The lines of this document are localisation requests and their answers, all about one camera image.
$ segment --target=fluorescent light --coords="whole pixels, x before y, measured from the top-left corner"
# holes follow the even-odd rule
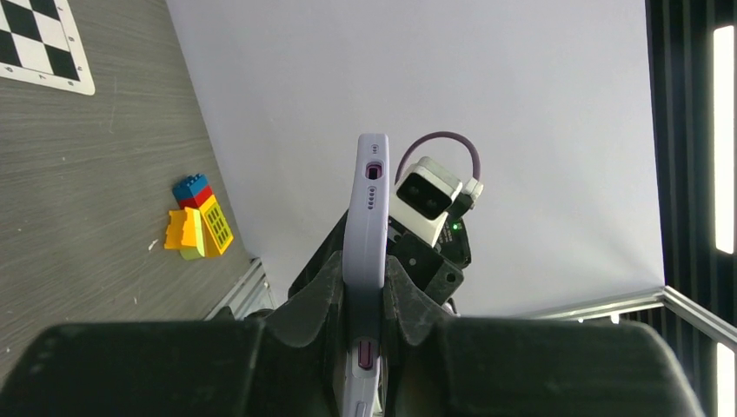
[[[734,253],[734,26],[714,31],[714,230]]]
[[[716,415],[734,417],[734,352],[716,344]]]

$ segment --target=cable connector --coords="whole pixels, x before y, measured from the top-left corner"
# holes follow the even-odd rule
[[[461,193],[448,208],[448,218],[451,220],[460,219],[470,209],[473,209],[482,191],[483,184],[480,181],[475,178],[468,180]]]

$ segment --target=stack of toy blocks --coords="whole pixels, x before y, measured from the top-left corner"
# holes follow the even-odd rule
[[[200,257],[220,256],[225,252],[233,241],[228,222],[222,214],[220,204],[212,194],[205,175],[191,175],[179,182],[172,193],[179,204],[180,210],[170,211],[171,223],[167,228],[167,238],[164,244],[168,248],[169,236],[171,235],[171,247],[180,250],[184,259],[196,259]],[[187,222],[180,222],[180,218],[189,219],[187,213],[192,213],[191,226]],[[189,236],[188,233],[202,237],[204,252],[195,247],[184,246],[184,240],[179,236]]]

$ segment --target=camera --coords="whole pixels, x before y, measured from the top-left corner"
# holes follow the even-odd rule
[[[389,197],[389,217],[434,247],[463,182],[432,158],[409,166]]]

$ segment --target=checkerboard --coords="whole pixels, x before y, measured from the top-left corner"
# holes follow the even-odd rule
[[[67,0],[0,0],[0,76],[95,93]]]

